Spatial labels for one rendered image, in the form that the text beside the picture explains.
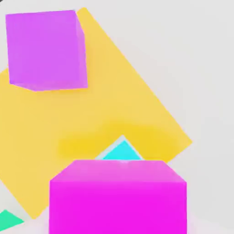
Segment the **small magenta cube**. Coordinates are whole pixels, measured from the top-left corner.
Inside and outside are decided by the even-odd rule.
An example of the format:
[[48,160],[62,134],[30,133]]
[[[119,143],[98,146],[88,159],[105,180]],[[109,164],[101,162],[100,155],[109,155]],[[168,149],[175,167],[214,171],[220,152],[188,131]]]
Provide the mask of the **small magenta cube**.
[[49,234],[187,234],[187,184],[165,162],[76,160],[49,187]]

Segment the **small green cube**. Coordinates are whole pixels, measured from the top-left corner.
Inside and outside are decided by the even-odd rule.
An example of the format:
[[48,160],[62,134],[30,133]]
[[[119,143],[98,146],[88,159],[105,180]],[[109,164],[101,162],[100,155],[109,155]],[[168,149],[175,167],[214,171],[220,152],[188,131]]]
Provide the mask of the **small green cube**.
[[24,221],[7,210],[3,210],[0,213],[0,231],[11,228]]

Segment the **small cyan cube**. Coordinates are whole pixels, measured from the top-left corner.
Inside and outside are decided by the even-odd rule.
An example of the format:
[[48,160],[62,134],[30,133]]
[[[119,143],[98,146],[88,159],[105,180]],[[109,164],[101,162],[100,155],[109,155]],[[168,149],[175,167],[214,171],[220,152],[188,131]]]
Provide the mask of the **small cyan cube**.
[[103,152],[96,160],[143,160],[143,157],[132,146],[127,138],[122,135]]

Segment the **large yellow box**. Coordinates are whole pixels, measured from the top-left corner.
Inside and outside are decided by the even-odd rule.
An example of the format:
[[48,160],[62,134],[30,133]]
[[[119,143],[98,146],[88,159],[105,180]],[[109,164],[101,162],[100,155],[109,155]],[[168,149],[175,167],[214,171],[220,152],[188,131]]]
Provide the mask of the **large yellow box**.
[[48,206],[49,181],[75,159],[93,159],[125,136],[146,160],[168,162],[190,138],[91,13],[88,88],[33,92],[0,73],[0,180],[31,218]]

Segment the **small purple cube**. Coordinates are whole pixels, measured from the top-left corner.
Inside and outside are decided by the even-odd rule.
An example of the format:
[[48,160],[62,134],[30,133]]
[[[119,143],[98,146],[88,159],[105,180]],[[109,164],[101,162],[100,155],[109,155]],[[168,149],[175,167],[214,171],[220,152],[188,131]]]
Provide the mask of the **small purple cube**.
[[32,91],[88,87],[85,35],[74,10],[5,16],[9,83]]

